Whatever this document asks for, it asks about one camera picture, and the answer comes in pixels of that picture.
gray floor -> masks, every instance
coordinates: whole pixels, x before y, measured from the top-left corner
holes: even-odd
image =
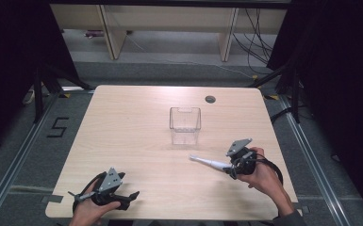
[[[178,85],[243,87],[252,83],[252,75],[259,77],[269,70],[249,57],[234,41],[230,58],[220,61],[215,34],[184,32],[133,32],[126,39],[120,58],[111,60],[103,38],[88,39],[85,31],[66,30],[67,41],[80,78],[91,85]],[[275,36],[263,37],[273,45]],[[260,48],[255,51],[262,55]],[[63,86],[72,84],[61,81]],[[274,94],[276,79],[260,89],[265,95]],[[72,146],[74,137],[88,107],[92,94],[73,93],[70,98],[55,99],[48,117],[32,144],[30,153],[13,182],[10,192],[0,208],[0,225],[66,225],[68,219],[50,219],[44,214],[46,203],[56,184],[61,168]],[[45,97],[48,103],[54,97]],[[282,110],[280,101],[265,100],[269,116]],[[23,144],[32,127],[34,107],[26,105],[15,117],[7,132],[2,135],[0,146],[0,182],[11,160]],[[322,130],[307,108],[300,109],[301,126],[321,163],[330,186],[338,196],[351,225],[363,225],[363,201],[355,190],[344,168],[332,160],[332,148],[322,135]],[[49,138],[57,131],[51,129],[57,117],[66,133],[62,138]],[[290,128],[287,117],[279,118],[273,125],[285,157],[299,203],[305,208],[307,225],[337,225],[324,201],[319,186],[303,155],[302,148]],[[251,225],[262,225],[250,222]],[[247,221],[239,225],[249,225]]]

wire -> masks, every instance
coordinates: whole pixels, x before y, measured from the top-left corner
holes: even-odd
[[[307,107],[307,105],[298,105],[298,107]],[[282,110],[282,111],[278,112],[277,114],[275,114],[275,115],[271,116],[271,117],[270,117],[270,120],[272,121],[272,124],[274,124],[274,123],[275,123],[275,121],[276,121],[278,118],[280,118],[282,115],[284,115],[284,114],[286,114],[286,113],[289,113],[289,112],[291,112],[291,111],[292,111],[292,107],[287,107],[287,108],[285,108],[284,110]]]
[[[131,40],[144,53],[147,53],[147,51],[144,48],[142,48],[140,45],[138,45],[136,41],[134,41],[133,39],[131,39],[128,35],[126,35],[126,37],[129,40]],[[243,72],[240,72],[240,71],[235,71],[235,70],[227,69],[225,67],[222,67],[222,66],[216,65],[216,64],[203,64],[203,63],[197,63],[197,62],[193,62],[193,61],[174,61],[174,60],[169,60],[169,59],[157,59],[157,58],[151,58],[151,59],[153,59],[156,62],[170,62],[170,63],[175,63],[175,64],[195,64],[195,65],[203,65],[203,66],[213,66],[213,67],[217,67],[217,68],[220,68],[222,70],[225,70],[225,71],[229,71],[231,73],[240,73],[240,74],[242,74],[242,75],[244,75],[244,76],[246,76],[248,78],[252,78],[253,79],[253,77],[251,75],[249,75],[249,74],[246,74],[246,73],[243,73]]]
[[[258,155],[258,156],[260,156],[260,157],[262,157],[262,158],[266,159],[266,157],[265,157],[264,155],[261,155],[260,153],[256,153],[256,155]]]
[[[303,115],[301,113],[299,113],[299,117],[302,117],[304,119],[311,120],[311,121],[315,120],[313,116],[306,116],[306,115]]]
[[[254,35],[252,37],[252,39],[249,39],[246,34],[243,34],[244,37],[250,42],[249,47],[245,46],[244,44],[242,44],[241,41],[239,41],[239,39],[237,38],[237,36],[235,34],[233,34],[234,39],[236,40],[236,42],[238,43],[238,45],[242,48],[242,50],[244,50],[245,52],[248,53],[247,56],[247,62],[248,62],[248,67],[255,73],[260,73],[260,74],[268,74],[268,73],[261,73],[258,72],[256,70],[254,70],[251,66],[251,62],[250,62],[250,56],[255,57],[256,59],[258,59],[259,61],[261,61],[264,64],[268,64],[268,60],[270,58],[270,54],[269,51],[272,51],[272,48],[269,44],[267,44],[262,38],[261,38],[261,33],[260,33],[260,9],[257,8],[256,9],[256,24],[254,24],[251,16],[249,15],[249,12],[247,10],[247,8],[245,9],[246,15],[248,16],[248,19],[252,25],[252,28],[254,29]],[[258,38],[260,41],[260,44],[256,44],[255,43],[255,38]],[[261,50],[263,51],[263,57],[261,57],[260,55],[258,55],[257,53],[255,53],[254,51],[252,51],[252,46],[257,46],[260,47]]]
[[[259,223],[264,224],[264,225],[268,225],[268,226],[273,226],[273,223],[270,222],[266,222],[266,221],[259,221]]]
[[[54,191],[53,188],[50,187],[42,187],[42,186],[11,186],[9,192],[18,192],[18,193],[43,193],[43,194],[52,194]]]

tape mark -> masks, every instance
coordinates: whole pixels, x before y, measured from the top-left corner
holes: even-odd
[[[57,117],[55,119],[55,123],[52,125],[52,129],[61,130],[60,135],[48,135],[46,137],[49,138],[61,138],[63,137],[64,132],[66,131],[67,127],[65,126],[57,126],[58,121],[68,120],[69,117]]]
[[[49,203],[49,202],[61,203],[62,200],[63,200],[63,196],[50,195],[50,196],[42,197],[41,202],[42,203]]]

black cable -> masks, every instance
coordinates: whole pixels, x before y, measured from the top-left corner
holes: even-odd
[[[313,116],[308,117],[308,116],[305,116],[303,114],[299,114],[299,117],[302,117],[302,118],[307,119],[307,120],[312,120],[312,121],[315,120]]]
[[[279,169],[272,161],[267,159],[265,156],[263,156],[263,155],[261,155],[259,153],[256,153],[256,155],[261,156],[262,159],[257,159],[257,158],[256,159],[244,159],[243,157],[241,157],[241,158],[237,158],[237,159],[232,160],[231,161],[232,166],[231,166],[229,175],[233,179],[237,179],[237,175],[239,173],[244,173],[244,172],[240,171],[240,167],[243,167],[243,168],[246,167],[246,165],[244,165],[244,164],[246,164],[245,161],[248,161],[248,162],[260,162],[260,163],[266,164],[267,166],[272,168],[275,171],[275,173],[277,174],[281,185],[283,185],[284,184],[284,177],[282,175],[281,169]]]
[[[259,221],[259,223],[264,224],[264,225],[268,225],[268,226],[274,226],[273,223],[266,222],[266,221]]]
[[[103,178],[106,176],[105,172],[99,173],[98,175],[96,175],[85,187],[84,189],[81,191],[80,195],[84,195],[85,192],[87,191],[87,189],[93,184],[93,182],[95,182],[96,180]],[[75,208],[78,206],[79,201],[74,200],[73,202],[73,213],[75,211]]]
[[[278,112],[277,114],[273,115],[270,117],[270,120],[272,121],[272,124],[275,123],[275,121],[280,118],[282,115],[288,113],[288,112],[291,112],[292,111],[292,107],[288,107],[288,108],[285,108],[284,110]]]
[[[260,60],[262,63],[267,64],[267,60],[262,58],[260,55],[258,55],[257,53],[253,52],[252,50],[250,50],[248,47],[246,47],[244,44],[242,44],[242,42],[235,36],[235,34],[233,34],[235,40],[237,41],[238,45],[242,48],[242,50],[244,50],[246,53],[253,55],[255,58],[257,58],[258,60]]]
[[[256,28],[255,28],[255,26],[254,26],[254,24],[253,24],[253,22],[252,22],[252,20],[251,20],[251,17],[250,17],[249,15],[248,15],[248,17],[249,17],[249,20],[251,21],[252,27],[254,28],[254,31],[255,31],[254,36],[252,37],[252,42],[253,42],[253,41],[255,41]],[[252,48],[252,42],[251,42],[251,44],[249,45],[249,50],[251,50],[251,48]]]
[[[271,48],[268,48],[268,47],[263,47],[262,45],[259,45],[257,43],[254,43],[251,39],[249,39],[249,37],[246,36],[246,33],[243,33],[243,36],[245,37],[245,39],[247,39],[249,42],[252,42],[253,45],[257,46],[257,47],[260,47],[260,48],[264,48],[266,49],[267,51],[272,51]]]
[[[251,22],[252,28],[254,29],[255,33],[257,35],[257,37],[260,40],[260,43],[263,45],[267,45],[268,48],[270,48],[272,50],[272,47],[266,43],[266,41],[264,41],[263,39],[261,39],[261,33],[260,33],[260,23],[259,23],[259,17],[260,17],[260,9],[257,8],[256,9],[256,26],[254,25],[254,22],[252,21],[251,16],[249,15],[248,9],[245,9],[246,15],[248,16],[249,21]]]

cable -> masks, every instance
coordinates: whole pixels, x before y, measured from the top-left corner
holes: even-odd
[[[260,20],[260,9],[256,9],[256,35],[257,35],[257,38],[260,40],[260,43],[261,43],[261,50],[263,51],[263,55],[264,57],[266,58],[266,60],[269,60],[268,58],[268,53],[267,51],[265,51],[265,49],[263,48],[264,45],[263,45],[263,39],[261,39],[261,34],[260,34],[260,23],[259,23],[259,20]]]
[[[307,120],[312,120],[312,121],[314,121],[314,120],[315,120],[313,116],[310,116],[310,117],[309,117],[309,116],[303,115],[303,114],[301,114],[301,113],[299,113],[299,117],[302,117],[302,118],[307,119]]]
[[[251,19],[250,15],[249,15],[249,12],[248,12],[248,9],[247,9],[247,8],[245,9],[245,12],[246,12],[246,15],[247,15],[247,16],[248,16],[248,18],[249,18],[249,21],[251,22],[252,28],[254,29],[255,33],[257,34],[257,37],[260,39],[260,42],[262,43],[262,45],[264,44],[264,45],[266,45],[269,49],[271,49],[271,50],[272,50],[272,47],[271,47],[269,44],[267,44],[267,43],[266,43],[266,41],[264,41],[263,39],[261,39],[261,33],[260,33],[260,23],[259,23],[260,9],[259,9],[259,8],[257,8],[257,9],[256,9],[256,24],[257,24],[257,26],[256,26],[256,27],[254,26],[254,23],[253,23],[253,21],[252,21],[252,19]]]
[[[9,192],[52,194],[53,188],[43,186],[11,186]]]
[[[243,51],[247,52],[250,55],[253,55],[255,58],[257,58],[258,60],[260,60],[263,63],[267,63],[267,60],[262,58],[260,55],[258,55],[257,53],[253,52],[250,48],[246,47],[244,44],[242,44],[241,41],[239,41],[239,39],[237,38],[237,36],[235,34],[233,34],[235,40],[237,41],[237,44],[242,48]]]
[[[284,115],[284,114],[286,114],[286,113],[289,113],[289,112],[291,112],[291,111],[292,111],[292,107],[290,106],[290,107],[287,107],[287,108],[285,108],[284,110],[282,110],[282,111],[278,112],[277,114],[275,114],[275,115],[271,116],[271,117],[270,117],[270,120],[272,121],[272,124],[274,124],[274,123],[275,123],[275,121],[276,121],[278,118],[280,118],[282,115]]]
[[[256,170],[256,163],[263,163],[269,166],[272,170],[274,170],[278,176],[281,185],[284,184],[284,177],[282,175],[281,169],[279,169],[272,161],[267,159],[264,155],[251,151],[245,147],[234,153],[230,157],[231,168],[224,168],[224,170],[234,180],[237,179],[238,174],[252,174]]]
[[[264,48],[266,49],[267,51],[272,51],[272,48],[271,47],[263,47],[262,45],[259,45],[257,43],[254,43],[251,39],[249,39],[247,36],[246,36],[246,33],[243,33],[243,36],[249,41],[249,42],[252,42],[253,45],[257,46],[257,47],[260,47],[260,48]]]
[[[251,24],[252,24],[252,28],[254,29],[254,31],[255,31],[255,33],[254,33],[254,36],[252,37],[252,42],[251,42],[251,44],[249,45],[249,50],[251,50],[251,48],[252,48],[252,43],[253,43],[253,41],[255,41],[255,36],[256,36],[256,28],[255,28],[255,26],[254,26],[254,24],[253,24],[253,22],[252,22],[252,20],[251,20],[251,17],[249,16],[249,14],[247,14],[248,15],[248,18],[249,18],[249,20],[251,21]],[[250,66],[250,62],[249,62],[249,55],[248,55],[248,65],[249,65],[249,68],[251,68],[251,66]]]
[[[132,40],[128,35],[126,35],[126,37],[131,40],[138,48],[140,48],[144,53],[147,53],[147,51],[142,48],[140,45],[138,45],[134,40]],[[253,77],[251,75],[248,75],[246,73],[243,73],[243,72],[240,72],[240,71],[235,71],[235,70],[231,70],[231,69],[227,69],[225,67],[222,67],[220,65],[215,65],[215,64],[203,64],[203,63],[197,63],[197,62],[193,62],[193,61],[173,61],[173,60],[169,60],[169,59],[156,59],[156,58],[151,58],[153,59],[153,61],[156,61],[156,62],[171,62],[171,63],[175,63],[175,64],[195,64],[195,65],[203,65],[203,66],[214,66],[214,67],[217,67],[217,68],[220,68],[222,70],[225,70],[225,71],[229,71],[231,73],[240,73],[246,77],[249,77],[249,78],[252,78]]]
[[[259,221],[259,223],[264,224],[264,225],[268,225],[268,226],[274,226],[273,223],[266,222],[266,221]]]

